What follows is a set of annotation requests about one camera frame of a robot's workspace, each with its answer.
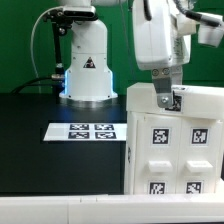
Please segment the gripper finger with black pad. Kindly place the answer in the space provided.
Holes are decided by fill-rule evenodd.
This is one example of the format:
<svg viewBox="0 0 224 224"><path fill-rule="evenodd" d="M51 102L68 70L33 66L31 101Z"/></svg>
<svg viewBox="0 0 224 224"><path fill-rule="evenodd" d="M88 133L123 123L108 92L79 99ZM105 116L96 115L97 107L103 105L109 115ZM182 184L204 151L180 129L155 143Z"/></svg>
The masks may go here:
<svg viewBox="0 0 224 224"><path fill-rule="evenodd" d="M183 79L183 69L181 65L173 66L171 68L172 73L172 84L173 85L181 85Z"/></svg>
<svg viewBox="0 0 224 224"><path fill-rule="evenodd" d="M152 70L152 82L156 91L157 104L160 108L173 106L172 74L169 68Z"/></svg>

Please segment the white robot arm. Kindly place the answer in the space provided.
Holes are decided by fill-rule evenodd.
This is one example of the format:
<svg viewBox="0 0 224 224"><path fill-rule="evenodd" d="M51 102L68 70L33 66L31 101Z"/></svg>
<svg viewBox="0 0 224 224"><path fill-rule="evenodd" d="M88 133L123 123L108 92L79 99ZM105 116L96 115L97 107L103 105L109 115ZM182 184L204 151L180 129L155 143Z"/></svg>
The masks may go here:
<svg viewBox="0 0 224 224"><path fill-rule="evenodd" d="M96 8L127 0L58 1L59 32L73 32L71 64L61 96L74 102L116 98L113 75L107 67L107 28ZM174 104L173 86L180 81L174 69L189 62L191 35L197 33L199 43L214 47L224 36L223 17L195 12L191 0L133 0L132 25L137 65L152 72L161 108Z"/></svg>

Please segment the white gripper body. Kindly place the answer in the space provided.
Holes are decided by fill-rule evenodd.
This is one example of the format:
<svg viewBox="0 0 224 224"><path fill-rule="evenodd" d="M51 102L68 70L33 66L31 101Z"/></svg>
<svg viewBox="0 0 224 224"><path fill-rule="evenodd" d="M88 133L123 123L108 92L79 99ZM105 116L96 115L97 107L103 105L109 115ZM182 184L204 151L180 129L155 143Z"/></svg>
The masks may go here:
<svg viewBox="0 0 224 224"><path fill-rule="evenodd" d="M137 65L141 70L169 68L190 61L191 35L217 47L224 35L221 15L192 10L191 0L134 0L132 24Z"/></svg>

